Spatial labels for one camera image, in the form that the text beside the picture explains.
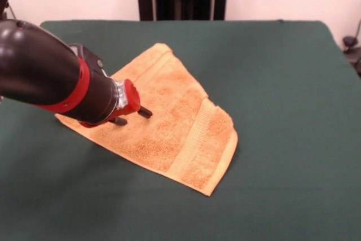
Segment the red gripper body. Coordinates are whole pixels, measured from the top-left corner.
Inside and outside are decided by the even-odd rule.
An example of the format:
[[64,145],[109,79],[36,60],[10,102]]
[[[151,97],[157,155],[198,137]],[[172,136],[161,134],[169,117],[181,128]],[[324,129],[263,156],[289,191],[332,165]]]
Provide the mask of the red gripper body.
[[131,80],[125,79],[122,81],[113,80],[116,87],[116,102],[111,113],[107,118],[101,122],[91,124],[89,122],[79,121],[79,123],[86,128],[93,128],[108,122],[110,118],[122,117],[135,112],[140,109],[140,96]]

